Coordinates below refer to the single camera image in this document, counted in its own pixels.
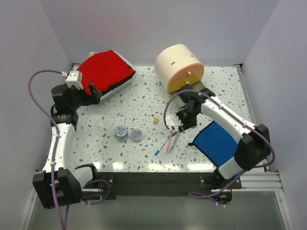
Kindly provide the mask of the white blue cap pen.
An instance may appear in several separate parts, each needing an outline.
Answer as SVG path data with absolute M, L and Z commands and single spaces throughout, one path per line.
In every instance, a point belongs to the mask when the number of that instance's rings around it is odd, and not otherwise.
M 169 140 L 169 136 L 163 141 L 163 143 L 161 144 L 161 146 L 159 147 L 159 149 L 155 152 L 154 156 L 157 156 L 163 149 L 163 147 L 165 146 L 165 144 L 168 142 Z

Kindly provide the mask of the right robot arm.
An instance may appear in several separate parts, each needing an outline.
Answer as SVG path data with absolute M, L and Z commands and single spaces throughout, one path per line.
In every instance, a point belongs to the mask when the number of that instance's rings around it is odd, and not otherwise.
M 233 176 L 253 169 L 269 155 L 275 159 L 269 130 L 265 125 L 257 126 L 243 119 L 209 90 L 185 89 L 177 95 L 186 104 L 183 110 L 176 113 L 178 130 L 185 131 L 196 126 L 197 116 L 202 114 L 216 122 L 237 143 L 234 155 L 217 167 L 217 174 L 213 177 L 217 187 L 225 188 Z

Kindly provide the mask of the round beige drawer organizer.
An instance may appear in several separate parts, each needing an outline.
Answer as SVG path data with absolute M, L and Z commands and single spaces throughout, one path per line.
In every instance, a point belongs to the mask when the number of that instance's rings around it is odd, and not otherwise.
M 193 90 L 203 90 L 204 71 L 204 65 L 184 44 L 164 49 L 154 64 L 156 76 L 171 97 L 187 84 Z

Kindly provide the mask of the white pen blue clip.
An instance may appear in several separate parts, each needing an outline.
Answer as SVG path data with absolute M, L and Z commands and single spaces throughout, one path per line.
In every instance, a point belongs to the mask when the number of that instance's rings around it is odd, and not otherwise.
M 174 141 L 173 141 L 172 144 L 171 144 L 171 147 L 170 147 L 169 152 L 172 152 L 173 149 L 175 148 L 175 145 L 176 145 L 176 143 L 177 143 L 177 141 L 178 141 L 179 136 L 180 136 L 180 132 L 177 132 L 177 134 L 176 134 L 176 136 L 175 136 L 175 139 L 174 139 Z

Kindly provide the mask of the orange pen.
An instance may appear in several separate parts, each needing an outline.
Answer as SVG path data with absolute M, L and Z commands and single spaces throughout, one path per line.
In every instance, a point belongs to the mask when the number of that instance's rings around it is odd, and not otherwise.
M 168 139 L 167 139 L 167 145 L 166 145 L 166 150 L 165 150 L 166 155 L 169 153 L 172 136 L 173 136 L 173 130 L 170 131 L 170 134 L 169 134 Z

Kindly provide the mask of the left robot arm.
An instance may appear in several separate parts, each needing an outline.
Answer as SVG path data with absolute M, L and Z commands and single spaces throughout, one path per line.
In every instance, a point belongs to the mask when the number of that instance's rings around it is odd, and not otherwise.
M 81 106 L 100 103 L 101 92 L 89 84 L 90 94 L 84 89 L 58 85 L 51 90 L 54 105 L 49 116 L 52 127 L 52 141 L 45 166 L 41 173 L 33 176 L 33 185 L 45 209 L 55 207 L 57 198 L 60 207 L 81 201 L 85 185 L 94 188 L 99 184 L 96 167 L 92 164 L 77 166 L 69 170 L 73 136 L 76 133 Z

